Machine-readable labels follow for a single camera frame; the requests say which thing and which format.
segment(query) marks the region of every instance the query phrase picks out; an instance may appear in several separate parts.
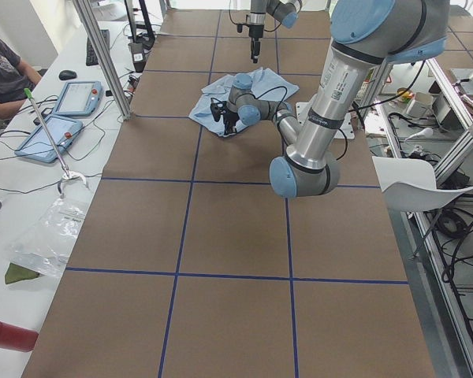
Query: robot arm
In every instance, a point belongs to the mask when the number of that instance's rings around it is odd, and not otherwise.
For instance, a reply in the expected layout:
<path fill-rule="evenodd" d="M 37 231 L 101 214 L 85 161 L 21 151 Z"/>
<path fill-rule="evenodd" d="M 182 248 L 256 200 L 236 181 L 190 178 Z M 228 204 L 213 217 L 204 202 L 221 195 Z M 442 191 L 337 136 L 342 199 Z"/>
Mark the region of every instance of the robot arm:
<path fill-rule="evenodd" d="M 439 55 L 448 19 L 449 0 L 339 0 L 331 20 L 332 58 L 303 126 L 287 107 L 253 98 L 248 85 L 232 88 L 229 112 L 247 125 L 272 114 L 288 144 L 270 165 L 277 194 L 322 195 L 337 186 L 339 168 L 328 147 L 369 70 L 384 60 L 410 63 Z"/>
<path fill-rule="evenodd" d="M 258 62 L 261 50 L 259 39 L 263 37 L 266 14 L 270 14 L 287 28 L 292 28 L 298 19 L 298 12 L 306 2 L 307 0 L 251 0 L 251 11 L 246 17 L 245 24 L 237 24 L 236 29 L 241 33 L 243 26 L 249 28 L 251 59 L 254 63 Z"/>

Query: keyboard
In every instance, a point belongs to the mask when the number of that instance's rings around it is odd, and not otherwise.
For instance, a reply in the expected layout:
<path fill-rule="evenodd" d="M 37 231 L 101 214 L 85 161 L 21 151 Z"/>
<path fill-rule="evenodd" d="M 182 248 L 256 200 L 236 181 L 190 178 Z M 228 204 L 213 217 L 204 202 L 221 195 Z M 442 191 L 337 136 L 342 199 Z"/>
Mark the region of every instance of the keyboard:
<path fill-rule="evenodd" d="M 105 44 L 107 45 L 107 48 L 110 48 L 110 33 L 109 29 L 101 29 L 103 39 L 105 39 Z M 98 64 L 98 58 L 96 57 L 96 52 L 95 49 L 93 49 L 93 46 L 91 45 L 91 42 L 89 42 L 89 38 L 86 42 L 86 65 L 97 65 Z"/>

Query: white table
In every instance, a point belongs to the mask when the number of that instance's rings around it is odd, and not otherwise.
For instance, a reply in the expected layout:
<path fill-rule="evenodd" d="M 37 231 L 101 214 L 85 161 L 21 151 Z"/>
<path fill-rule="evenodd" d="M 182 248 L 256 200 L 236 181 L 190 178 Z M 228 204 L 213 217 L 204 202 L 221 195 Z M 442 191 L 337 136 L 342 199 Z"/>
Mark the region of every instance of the white table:
<path fill-rule="evenodd" d="M 124 26 L 125 23 L 122 22 L 100 24 L 101 28 L 110 30 L 111 45 L 117 38 L 110 52 L 119 76 L 133 69 L 127 39 L 122 33 Z M 33 91 L 35 100 L 38 102 L 49 95 L 59 95 L 65 82 L 58 79 L 58 73 L 63 69 L 76 71 L 78 80 L 100 80 L 104 89 L 109 89 L 101 68 L 99 66 L 87 67 L 85 57 L 86 32 L 84 28 L 81 28 Z M 124 83 L 126 80 L 127 76 L 124 76 L 121 82 Z M 98 114 L 109 99 L 111 98 L 103 97 L 98 109 L 90 117 L 82 119 L 84 124 Z M 30 132 L 35 128 L 32 123 L 34 118 L 35 115 L 28 112 L 19 114 L 12 120 L 7 130 Z M 74 161 L 65 155 L 66 162 L 72 170 L 86 175 L 101 173 L 121 126 L 120 113 L 115 103 L 97 120 L 97 125 L 106 131 L 106 136 L 95 151 L 82 161 Z M 74 140 L 69 152 L 76 158 L 82 157 L 98 142 L 101 134 L 102 132 L 96 127 L 89 126 Z M 19 134 L 8 133 L 1 139 L 14 148 L 24 140 L 24 135 L 7 138 L 6 135 Z M 13 152 L 0 143 L 0 158 L 9 156 L 13 156 Z M 0 161 L 0 187 L 3 188 L 28 191 L 53 183 L 59 180 L 61 175 L 62 170 L 58 160 L 49 165 L 25 158 Z M 66 183 L 64 185 L 66 197 L 91 202 L 99 184 L 99 178 L 90 178 L 88 182 L 89 190 L 83 186 L 80 180 Z M 59 280 L 41 276 L 35 280 L 6 286 L 4 275 L 9 265 L 8 253 L 12 241 L 31 227 L 56 198 L 58 198 L 56 186 L 35 191 L 29 195 L 0 191 L 0 201 L 2 201 L 2 209 L 0 210 L 0 321 L 37 331 L 42 327 Z M 0 349 L 0 378 L 20 377 L 29 357 L 29 353 Z"/>

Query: green cloth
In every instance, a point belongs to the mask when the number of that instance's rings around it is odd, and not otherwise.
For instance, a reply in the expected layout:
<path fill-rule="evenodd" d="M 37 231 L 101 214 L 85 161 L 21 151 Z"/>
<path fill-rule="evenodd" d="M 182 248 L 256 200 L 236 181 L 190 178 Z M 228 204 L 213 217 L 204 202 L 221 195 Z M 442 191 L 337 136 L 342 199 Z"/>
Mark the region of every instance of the green cloth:
<path fill-rule="evenodd" d="M 23 280 L 33 280 L 40 276 L 40 273 L 34 272 L 30 269 L 23 268 L 22 266 L 14 263 L 9 264 L 9 268 L 6 273 L 6 285 L 13 284 L 15 282 Z"/>

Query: black computer mouse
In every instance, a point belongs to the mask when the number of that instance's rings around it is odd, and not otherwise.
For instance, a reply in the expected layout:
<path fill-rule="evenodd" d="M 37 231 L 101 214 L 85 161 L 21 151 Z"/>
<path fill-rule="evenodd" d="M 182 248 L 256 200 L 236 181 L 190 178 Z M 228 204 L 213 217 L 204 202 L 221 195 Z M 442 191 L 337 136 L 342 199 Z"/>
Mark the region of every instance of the black computer mouse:
<path fill-rule="evenodd" d="M 60 78 L 60 80 L 75 79 L 77 77 L 77 72 L 70 71 L 69 69 L 64 69 L 63 71 L 60 72 L 58 77 Z"/>

